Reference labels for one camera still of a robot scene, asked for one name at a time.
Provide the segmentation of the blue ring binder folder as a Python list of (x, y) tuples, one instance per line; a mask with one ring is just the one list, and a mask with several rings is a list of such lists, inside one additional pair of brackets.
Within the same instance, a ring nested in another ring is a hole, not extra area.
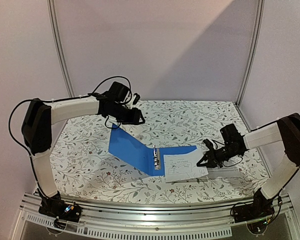
[(148, 147), (116, 124), (112, 125), (108, 152), (137, 170), (152, 176), (165, 175), (164, 155), (185, 155), (196, 146)]

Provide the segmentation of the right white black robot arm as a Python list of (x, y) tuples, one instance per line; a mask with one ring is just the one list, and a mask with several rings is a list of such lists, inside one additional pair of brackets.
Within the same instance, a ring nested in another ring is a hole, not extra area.
[(241, 134), (231, 123), (220, 130), (223, 146), (214, 148), (211, 141), (204, 140), (208, 150), (196, 163), (197, 167), (216, 168), (233, 157), (242, 157), (247, 151), (281, 144), (283, 158), (264, 185), (253, 196), (248, 213), (259, 218), (268, 205), (286, 187), (300, 169), (300, 114), (293, 113)]

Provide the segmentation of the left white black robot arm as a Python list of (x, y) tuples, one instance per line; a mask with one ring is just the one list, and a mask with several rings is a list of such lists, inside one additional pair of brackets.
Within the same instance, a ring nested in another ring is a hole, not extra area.
[(104, 93), (95, 91), (85, 96), (45, 101), (30, 100), (21, 133), (29, 151), (32, 169), (45, 209), (53, 216), (64, 213), (64, 205), (56, 200), (58, 189), (52, 173), (50, 155), (52, 151), (52, 126), (77, 117), (100, 115), (113, 117), (121, 125), (141, 125), (145, 123), (142, 111), (135, 105), (140, 95), (120, 82), (113, 82)]

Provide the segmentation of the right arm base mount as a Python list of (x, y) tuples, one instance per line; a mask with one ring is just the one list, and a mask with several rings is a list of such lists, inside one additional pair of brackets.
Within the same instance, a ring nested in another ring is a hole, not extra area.
[(262, 196), (254, 197), (253, 203), (238, 202), (230, 209), (230, 216), (235, 223), (246, 222), (248, 231), (255, 235), (263, 235), (268, 226), (278, 217), (282, 208), (282, 197), (278, 196), (275, 211), (272, 199), (263, 199)]

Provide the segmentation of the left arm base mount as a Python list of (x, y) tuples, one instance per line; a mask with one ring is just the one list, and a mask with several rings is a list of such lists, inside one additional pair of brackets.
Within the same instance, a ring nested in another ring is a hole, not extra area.
[(78, 223), (83, 208), (77, 203), (68, 204), (62, 199), (42, 198), (38, 212), (54, 218), (53, 226), (64, 230), (67, 222)]

